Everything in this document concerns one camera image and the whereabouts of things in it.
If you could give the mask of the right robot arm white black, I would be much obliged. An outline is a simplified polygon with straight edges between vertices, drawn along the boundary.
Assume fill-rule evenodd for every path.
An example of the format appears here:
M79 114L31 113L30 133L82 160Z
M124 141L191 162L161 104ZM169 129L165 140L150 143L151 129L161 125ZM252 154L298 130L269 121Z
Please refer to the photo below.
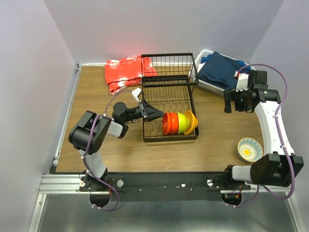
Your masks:
M281 116L283 100L277 90L269 89L267 72L235 72L237 85L224 91L225 113L231 113L231 102L239 112L255 113L258 117L264 143L263 156L252 165L228 166L222 177L227 189L234 189L240 181L256 185L288 187L304 166L302 157L295 155Z

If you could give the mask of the green bowl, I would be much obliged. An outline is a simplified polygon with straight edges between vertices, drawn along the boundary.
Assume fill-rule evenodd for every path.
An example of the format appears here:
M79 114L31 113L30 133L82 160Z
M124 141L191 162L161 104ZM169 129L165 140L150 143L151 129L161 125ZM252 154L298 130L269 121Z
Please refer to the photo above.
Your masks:
M178 134L184 133L189 127L189 119L183 113L177 113L178 115Z

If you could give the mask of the blue patterned ceramic bowl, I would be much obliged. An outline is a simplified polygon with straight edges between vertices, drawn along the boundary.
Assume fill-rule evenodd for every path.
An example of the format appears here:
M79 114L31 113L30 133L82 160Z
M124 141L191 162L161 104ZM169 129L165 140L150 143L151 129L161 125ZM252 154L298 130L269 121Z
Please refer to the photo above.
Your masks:
M253 163L262 158L263 149L256 140L252 138L243 138L238 142L237 155L240 160Z

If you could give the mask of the yellow orange bowl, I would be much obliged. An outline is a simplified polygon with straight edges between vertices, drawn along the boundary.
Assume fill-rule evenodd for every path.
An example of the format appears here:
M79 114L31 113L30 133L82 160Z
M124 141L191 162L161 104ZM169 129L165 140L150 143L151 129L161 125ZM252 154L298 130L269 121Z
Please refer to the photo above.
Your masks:
M189 135L198 126L198 119L196 118L195 114L192 111L190 111L190 110L185 111L184 115L189 120L189 126L186 129L186 131L184 132L184 135Z

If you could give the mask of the red orange bowl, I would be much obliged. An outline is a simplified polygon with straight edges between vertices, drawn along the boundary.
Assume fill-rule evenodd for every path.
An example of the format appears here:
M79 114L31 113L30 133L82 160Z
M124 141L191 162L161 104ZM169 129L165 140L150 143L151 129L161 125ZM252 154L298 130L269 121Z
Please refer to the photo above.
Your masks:
M164 135L169 135L173 133L173 123L170 113L164 113L162 119L162 131Z
M177 113L170 113L171 115L171 134L177 134L179 130L179 118Z

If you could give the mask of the black wire dish rack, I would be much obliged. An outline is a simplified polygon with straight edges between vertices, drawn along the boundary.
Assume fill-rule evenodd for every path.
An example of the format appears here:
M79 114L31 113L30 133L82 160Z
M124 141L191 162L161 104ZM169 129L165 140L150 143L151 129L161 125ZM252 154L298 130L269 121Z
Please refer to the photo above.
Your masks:
M144 100L164 113L195 111L198 77L192 53L143 54L141 60Z

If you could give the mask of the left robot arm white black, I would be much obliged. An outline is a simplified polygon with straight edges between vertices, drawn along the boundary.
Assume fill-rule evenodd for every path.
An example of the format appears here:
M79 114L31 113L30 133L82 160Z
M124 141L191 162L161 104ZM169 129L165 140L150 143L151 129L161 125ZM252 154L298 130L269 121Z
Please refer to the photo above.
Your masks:
M78 150L86 168L90 185L97 191L104 190L107 182L107 168L99 152L106 135L123 138L128 131L128 122L136 119L153 121L164 116L164 112L141 100L138 106L128 108L124 102L113 106L112 117L86 111L69 133L68 140Z

